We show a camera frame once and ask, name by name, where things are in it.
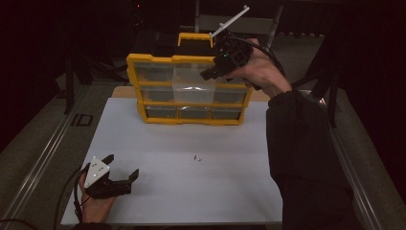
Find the hand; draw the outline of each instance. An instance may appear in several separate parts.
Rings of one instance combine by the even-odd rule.
[[[86,179],[86,173],[83,173],[79,178],[79,186],[81,189],[81,209],[82,209],[82,221],[83,222],[105,222],[107,220],[110,209],[113,206],[115,197],[107,199],[94,199],[86,194],[84,191],[84,180]]]
[[[259,45],[257,39],[250,38],[248,40]],[[256,48],[254,48],[247,64],[237,68],[232,73],[225,76],[225,78],[244,78],[245,84],[248,87],[253,87],[253,84],[256,84],[271,98],[282,92],[292,90],[289,82],[273,64],[272,60]]]

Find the dark background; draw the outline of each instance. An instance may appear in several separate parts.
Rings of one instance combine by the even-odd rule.
[[[221,15],[235,15],[247,4],[251,10],[246,16],[271,17],[277,7],[273,1],[200,2],[201,13]],[[317,22],[316,15],[326,14],[320,9],[309,13],[309,8],[317,6],[286,8],[284,12],[289,14],[282,15],[278,31],[319,30],[323,34],[330,29],[310,71],[329,66],[337,61],[337,53],[344,52],[340,87],[347,91],[406,200],[402,178],[406,174],[405,3],[385,1],[344,11],[338,8],[340,11],[328,13],[334,18],[339,15],[335,24],[329,19],[322,29],[304,27],[301,17]],[[111,58],[125,58],[139,30],[177,33],[179,25],[191,26],[193,22],[194,1],[187,0],[2,1],[0,150],[58,93],[55,78],[64,73],[65,57],[72,47],[111,64]]]

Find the plastic drawer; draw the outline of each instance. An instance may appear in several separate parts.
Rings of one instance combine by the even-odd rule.
[[[144,102],[173,102],[171,86],[141,86]]]
[[[174,100],[177,103],[189,104],[211,104],[213,102],[214,90],[196,86],[178,85],[178,88],[173,88]]]
[[[242,78],[233,79],[233,80],[226,80],[224,78],[217,78],[215,79],[216,84],[245,84]]]
[[[176,118],[176,106],[146,106],[148,118]]]
[[[174,65],[174,83],[187,83],[187,84],[208,84],[212,85],[211,80],[204,80],[200,73],[212,64],[205,63],[178,63]]]
[[[196,106],[179,106],[179,116],[182,119],[207,119],[209,108]]]
[[[240,108],[213,107],[212,108],[212,119],[237,120],[239,118],[240,113],[241,113]]]
[[[173,64],[134,62],[138,81],[172,81]]]
[[[217,88],[214,92],[214,103],[243,104],[247,89],[245,88]]]

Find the wrist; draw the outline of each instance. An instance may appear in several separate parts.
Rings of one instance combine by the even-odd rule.
[[[101,213],[97,213],[97,212],[92,212],[89,214],[86,214],[83,212],[82,215],[82,222],[84,223],[104,223],[107,220],[108,217],[108,213],[105,212],[101,212]]]
[[[106,223],[79,223],[73,230],[111,230],[111,226]]]
[[[267,86],[262,87],[263,93],[270,98],[292,90],[292,86],[282,74],[272,76],[267,79]]]

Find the black sleeve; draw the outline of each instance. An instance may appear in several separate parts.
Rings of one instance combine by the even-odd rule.
[[[268,104],[269,166],[282,195],[282,229],[363,229],[325,111],[298,91],[282,93]]]
[[[106,223],[78,223],[72,230],[111,230]]]

